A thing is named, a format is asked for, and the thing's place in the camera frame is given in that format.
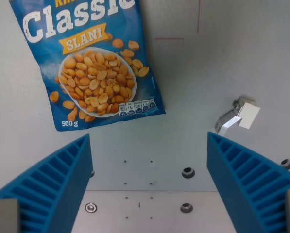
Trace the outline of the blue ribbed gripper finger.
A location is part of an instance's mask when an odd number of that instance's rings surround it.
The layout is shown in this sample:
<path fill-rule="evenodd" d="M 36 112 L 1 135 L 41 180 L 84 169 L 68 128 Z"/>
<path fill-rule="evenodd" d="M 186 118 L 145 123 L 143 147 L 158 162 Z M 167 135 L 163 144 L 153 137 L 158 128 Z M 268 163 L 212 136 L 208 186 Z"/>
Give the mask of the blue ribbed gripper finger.
<path fill-rule="evenodd" d="M 223 136 L 207 134 L 207 169 L 238 233 L 286 233 L 290 171 Z"/>
<path fill-rule="evenodd" d="M 92 172 L 86 134 L 11 180 L 0 190 L 0 200 L 18 201 L 22 233 L 69 233 Z"/>

